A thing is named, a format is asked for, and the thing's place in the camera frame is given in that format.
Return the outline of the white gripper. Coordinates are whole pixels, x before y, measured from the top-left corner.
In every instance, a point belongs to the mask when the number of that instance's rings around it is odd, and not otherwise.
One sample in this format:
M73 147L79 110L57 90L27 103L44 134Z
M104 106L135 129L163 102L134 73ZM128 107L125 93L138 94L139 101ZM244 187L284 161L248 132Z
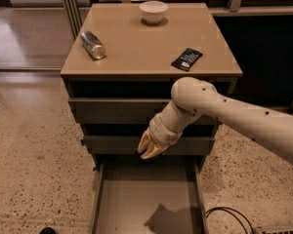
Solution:
M169 146L174 145L181 137L182 132L173 132L163 123L161 116L157 113L149 122L140 139L138 153L141 158L151 159L166 151Z

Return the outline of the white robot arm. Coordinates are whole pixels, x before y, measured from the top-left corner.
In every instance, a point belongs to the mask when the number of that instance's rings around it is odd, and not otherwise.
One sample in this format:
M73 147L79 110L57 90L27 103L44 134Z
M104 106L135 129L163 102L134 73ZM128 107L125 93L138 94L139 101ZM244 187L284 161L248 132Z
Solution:
M173 84L171 100L149 121L138 145L141 158L150 159L165 152L188 125L203 115L293 165L293 115L225 97L212 84L191 77Z

